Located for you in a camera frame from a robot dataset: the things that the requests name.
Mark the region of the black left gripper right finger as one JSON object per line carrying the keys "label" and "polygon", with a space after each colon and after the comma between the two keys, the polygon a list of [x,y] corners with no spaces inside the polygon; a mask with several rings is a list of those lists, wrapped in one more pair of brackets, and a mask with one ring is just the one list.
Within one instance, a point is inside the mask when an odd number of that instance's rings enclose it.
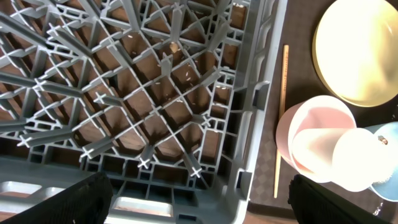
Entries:
{"label": "black left gripper right finger", "polygon": [[290,182],[288,204],[299,224],[388,224],[301,174]]}

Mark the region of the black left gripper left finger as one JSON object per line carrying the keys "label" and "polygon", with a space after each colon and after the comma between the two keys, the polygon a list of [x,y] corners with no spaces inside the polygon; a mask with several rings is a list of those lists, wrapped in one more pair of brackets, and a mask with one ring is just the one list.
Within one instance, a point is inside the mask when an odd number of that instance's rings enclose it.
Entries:
{"label": "black left gripper left finger", "polygon": [[105,173],[97,172],[32,208],[4,220],[3,223],[104,223],[112,196],[110,180]]}

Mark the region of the white cup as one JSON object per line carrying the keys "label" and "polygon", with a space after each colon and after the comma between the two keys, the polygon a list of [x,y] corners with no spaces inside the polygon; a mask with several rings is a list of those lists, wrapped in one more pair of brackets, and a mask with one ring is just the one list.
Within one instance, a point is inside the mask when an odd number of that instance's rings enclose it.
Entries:
{"label": "white cup", "polygon": [[305,177],[350,192],[388,180],[397,164],[386,140],[363,128],[304,129],[292,141],[292,156]]}

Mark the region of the light blue bowl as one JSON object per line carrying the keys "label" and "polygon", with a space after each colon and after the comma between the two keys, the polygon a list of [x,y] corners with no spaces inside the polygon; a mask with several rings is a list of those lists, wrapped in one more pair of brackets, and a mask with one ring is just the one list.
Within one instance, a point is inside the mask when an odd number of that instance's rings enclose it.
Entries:
{"label": "light blue bowl", "polygon": [[374,182],[370,189],[384,200],[397,202],[397,121],[369,126],[366,129],[381,142],[382,150],[386,152],[383,159],[392,166],[389,176]]}

